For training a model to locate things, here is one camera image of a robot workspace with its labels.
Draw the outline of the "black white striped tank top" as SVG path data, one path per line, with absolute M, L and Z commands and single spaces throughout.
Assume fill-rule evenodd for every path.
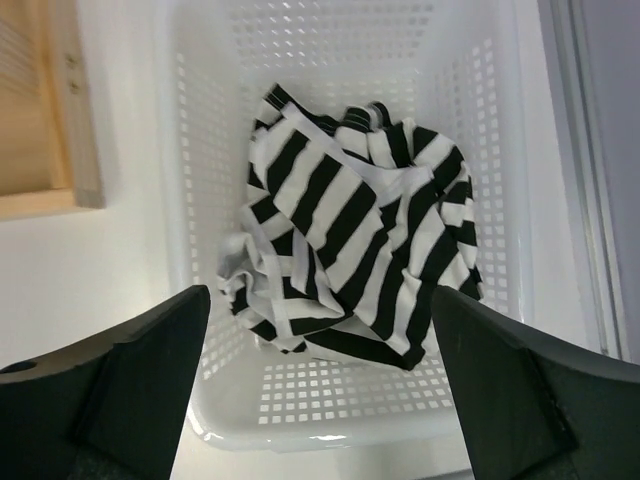
M 410 371 L 438 349 L 434 290 L 482 296 L 461 151 L 380 102 L 334 118 L 272 87 L 254 117 L 239 219 L 220 246 L 219 291 L 284 353 Z

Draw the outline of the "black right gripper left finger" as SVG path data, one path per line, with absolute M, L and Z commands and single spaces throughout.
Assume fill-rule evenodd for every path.
M 210 308 L 208 288 L 191 286 L 2 368 L 2 478 L 169 478 Z

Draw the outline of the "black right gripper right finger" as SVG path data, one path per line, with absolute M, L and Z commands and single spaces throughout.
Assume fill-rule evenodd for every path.
M 432 315 L 477 479 L 636 479 L 639 367 L 450 287 Z

